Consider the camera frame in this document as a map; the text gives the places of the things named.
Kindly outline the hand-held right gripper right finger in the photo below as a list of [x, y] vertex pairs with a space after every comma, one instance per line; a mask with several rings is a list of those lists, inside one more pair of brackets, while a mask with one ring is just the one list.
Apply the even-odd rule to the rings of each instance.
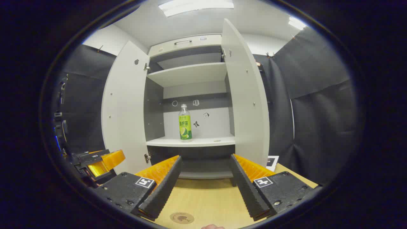
[[242, 156], [230, 156], [230, 169], [254, 221], [272, 217], [300, 204], [317, 190], [289, 171], [274, 173]]

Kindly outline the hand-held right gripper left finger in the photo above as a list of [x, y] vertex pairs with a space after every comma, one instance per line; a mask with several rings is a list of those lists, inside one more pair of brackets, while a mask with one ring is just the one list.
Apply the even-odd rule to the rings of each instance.
[[122, 172], [95, 192], [123, 212], [154, 221], [172, 193], [182, 164], [182, 157], [176, 155], [137, 174]]

